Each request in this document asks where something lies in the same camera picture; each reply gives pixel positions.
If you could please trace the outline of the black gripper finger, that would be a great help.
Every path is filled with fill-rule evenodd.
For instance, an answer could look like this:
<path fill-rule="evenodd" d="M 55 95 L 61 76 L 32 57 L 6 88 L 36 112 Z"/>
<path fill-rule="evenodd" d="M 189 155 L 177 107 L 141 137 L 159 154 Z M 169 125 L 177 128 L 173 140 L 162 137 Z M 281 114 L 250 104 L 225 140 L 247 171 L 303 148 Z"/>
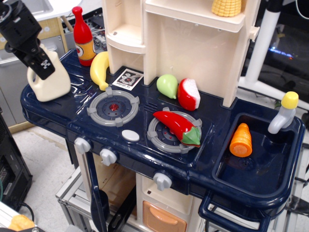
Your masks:
<path fill-rule="evenodd" d="M 55 72 L 55 67 L 47 54 L 45 45 L 40 44 L 35 52 L 23 52 L 23 62 L 31 68 L 42 80 L 47 79 Z"/>

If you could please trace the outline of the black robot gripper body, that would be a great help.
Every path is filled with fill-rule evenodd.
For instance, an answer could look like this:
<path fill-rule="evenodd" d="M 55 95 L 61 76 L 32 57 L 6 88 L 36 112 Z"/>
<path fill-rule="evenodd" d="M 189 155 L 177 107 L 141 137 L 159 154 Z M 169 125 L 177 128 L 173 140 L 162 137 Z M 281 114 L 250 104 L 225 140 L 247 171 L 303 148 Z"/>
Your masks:
<path fill-rule="evenodd" d="M 18 58 L 40 56 L 38 34 L 41 26 L 21 0 L 0 2 L 0 33 L 5 38 L 5 51 Z"/>

